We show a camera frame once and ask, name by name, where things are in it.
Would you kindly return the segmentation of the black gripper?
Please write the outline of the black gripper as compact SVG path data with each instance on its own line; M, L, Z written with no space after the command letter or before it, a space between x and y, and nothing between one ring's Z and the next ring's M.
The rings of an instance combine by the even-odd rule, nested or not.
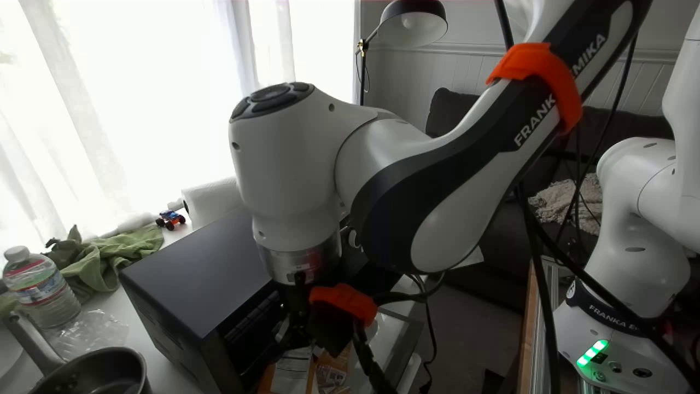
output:
M357 328L375 322L379 304L363 292L340 284L283 287L284 328L283 348L315 343L338 356L355 337Z

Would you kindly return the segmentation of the white franka robot arm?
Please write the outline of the white franka robot arm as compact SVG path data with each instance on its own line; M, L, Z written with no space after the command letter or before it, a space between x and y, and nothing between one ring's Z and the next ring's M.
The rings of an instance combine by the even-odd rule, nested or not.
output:
M578 128L652 0L523 5L525 38L439 137L298 82L234 107L231 145L251 235L299 319L332 311L349 333L375 319L380 298L346 272L353 256L398 276L465 263L512 184ZM670 136L622 141L598 165L599 241L554 325L560 354L599 388L699 394L654 330L700 249L699 110L699 45L687 42L663 98Z

